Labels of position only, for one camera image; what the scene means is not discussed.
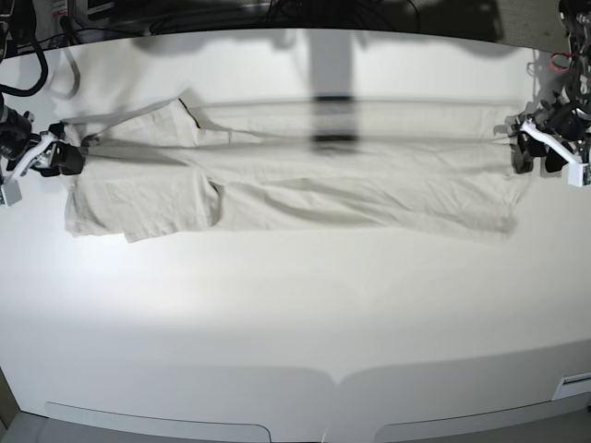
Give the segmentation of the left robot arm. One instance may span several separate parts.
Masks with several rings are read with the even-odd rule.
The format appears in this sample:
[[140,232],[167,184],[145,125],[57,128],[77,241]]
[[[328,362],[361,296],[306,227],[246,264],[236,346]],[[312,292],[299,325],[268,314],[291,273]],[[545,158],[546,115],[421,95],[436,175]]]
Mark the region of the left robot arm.
[[590,185],[590,3],[560,1],[569,50],[549,57],[558,82],[544,97],[506,120],[516,174],[541,160],[544,174],[567,173],[568,184]]

